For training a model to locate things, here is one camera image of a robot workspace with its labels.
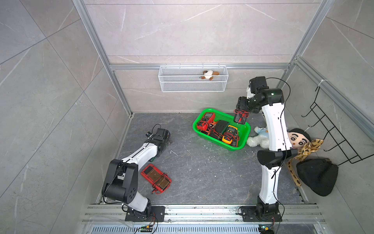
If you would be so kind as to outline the yellow multimeter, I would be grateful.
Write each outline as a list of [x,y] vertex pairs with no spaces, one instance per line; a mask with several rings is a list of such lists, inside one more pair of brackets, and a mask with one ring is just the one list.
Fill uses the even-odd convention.
[[238,138],[238,129],[232,125],[229,125],[226,131],[223,133],[222,142],[231,145],[236,142]]

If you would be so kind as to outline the small black multimeter with leads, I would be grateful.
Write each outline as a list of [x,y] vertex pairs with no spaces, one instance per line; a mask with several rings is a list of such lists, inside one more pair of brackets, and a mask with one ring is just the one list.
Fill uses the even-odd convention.
[[245,125],[246,119],[249,116],[249,112],[240,109],[235,109],[234,113],[234,122],[237,124]]

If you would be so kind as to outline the orange grey Victor multimeter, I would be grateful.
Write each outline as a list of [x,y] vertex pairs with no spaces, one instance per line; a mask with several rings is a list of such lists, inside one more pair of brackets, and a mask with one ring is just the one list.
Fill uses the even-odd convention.
[[231,141],[230,146],[238,147],[238,142],[239,142],[239,137],[238,137],[238,136],[235,136],[235,137],[233,138],[233,140]]

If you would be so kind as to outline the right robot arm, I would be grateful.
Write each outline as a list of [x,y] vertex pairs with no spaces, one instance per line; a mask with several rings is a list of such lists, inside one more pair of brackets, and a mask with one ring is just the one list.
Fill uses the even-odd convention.
[[285,100],[279,88],[269,88],[266,77],[255,77],[249,81],[247,96],[239,97],[234,122],[245,124],[249,113],[262,112],[269,134],[269,148],[260,150],[257,158],[262,166],[262,185],[255,209],[260,221],[280,221],[278,181],[285,160],[295,156],[298,150],[290,143],[284,121]]

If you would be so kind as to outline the red multimeter case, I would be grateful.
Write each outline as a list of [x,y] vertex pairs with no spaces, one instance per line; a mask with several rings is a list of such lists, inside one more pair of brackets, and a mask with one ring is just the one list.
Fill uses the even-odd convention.
[[153,164],[149,164],[142,172],[141,175],[145,178],[153,187],[152,194],[162,194],[165,192],[172,182],[167,174],[161,172]]

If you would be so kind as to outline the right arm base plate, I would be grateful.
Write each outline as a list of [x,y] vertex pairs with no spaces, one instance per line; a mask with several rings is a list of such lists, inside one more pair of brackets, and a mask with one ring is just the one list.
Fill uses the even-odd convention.
[[279,209],[273,206],[264,208],[256,206],[241,206],[238,209],[238,215],[244,222],[279,222],[282,221]]

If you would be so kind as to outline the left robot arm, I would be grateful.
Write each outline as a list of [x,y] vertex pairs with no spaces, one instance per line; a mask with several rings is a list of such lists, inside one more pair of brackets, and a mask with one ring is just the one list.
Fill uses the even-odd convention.
[[158,128],[154,134],[148,132],[147,137],[130,156],[113,159],[109,163],[101,194],[103,198],[121,202],[134,211],[149,215],[151,202],[138,192],[138,172],[145,164],[161,156],[170,144],[170,132]]

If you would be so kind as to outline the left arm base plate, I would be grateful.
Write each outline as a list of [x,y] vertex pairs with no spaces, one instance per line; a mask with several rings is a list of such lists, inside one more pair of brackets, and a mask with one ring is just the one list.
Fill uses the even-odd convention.
[[145,222],[155,218],[156,222],[163,222],[165,217],[165,206],[150,206],[143,212],[139,212],[133,208],[126,211],[125,221]]

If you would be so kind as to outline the red multimeter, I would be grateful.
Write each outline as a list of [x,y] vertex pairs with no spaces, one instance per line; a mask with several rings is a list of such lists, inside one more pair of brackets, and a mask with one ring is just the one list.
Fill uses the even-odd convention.
[[197,129],[200,131],[207,131],[211,125],[211,123],[215,119],[215,114],[211,112],[207,112],[203,115],[201,120],[197,123]]

